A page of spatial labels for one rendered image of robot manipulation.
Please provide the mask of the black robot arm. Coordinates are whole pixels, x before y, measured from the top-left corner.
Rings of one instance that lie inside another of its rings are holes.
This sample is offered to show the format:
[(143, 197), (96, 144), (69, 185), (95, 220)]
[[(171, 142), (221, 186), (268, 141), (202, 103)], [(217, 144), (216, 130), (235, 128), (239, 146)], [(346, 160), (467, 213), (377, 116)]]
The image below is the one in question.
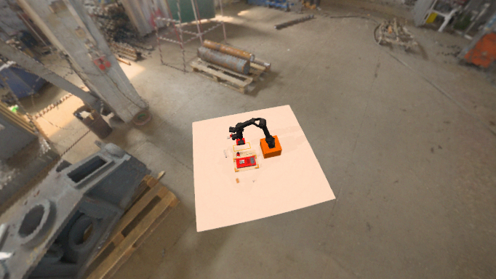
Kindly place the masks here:
[[(256, 124), (255, 123), (256, 121), (260, 121), (259, 124)], [(237, 134), (241, 135), (242, 132), (244, 132), (244, 127), (250, 125), (255, 125), (256, 127), (261, 128), (265, 134), (265, 141), (268, 143), (269, 149), (275, 148), (275, 138), (272, 135), (270, 135), (269, 130), (266, 126), (266, 120), (264, 118), (251, 118), (243, 123), (242, 122), (237, 123), (235, 127), (230, 126), (229, 132), (232, 133), (237, 132), (236, 134), (231, 135), (232, 140), (238, 139)]]

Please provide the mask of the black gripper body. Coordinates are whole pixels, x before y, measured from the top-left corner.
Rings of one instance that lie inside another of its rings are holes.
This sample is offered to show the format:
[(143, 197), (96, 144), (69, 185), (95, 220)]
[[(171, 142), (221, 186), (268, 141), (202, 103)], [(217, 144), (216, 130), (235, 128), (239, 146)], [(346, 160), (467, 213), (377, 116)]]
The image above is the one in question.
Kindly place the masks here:
[(237, 137), (238, 137), (238, 139), (240, 139), (240, 140), (238, 141), (238, 144), (239, 144), (239, 145), (244, 145), (244, 141), (242, 140), (242, 138), (243, 138), (243, 133), (242, 133), (241, 135), (238, 135), (238, 134), (237, 134)]

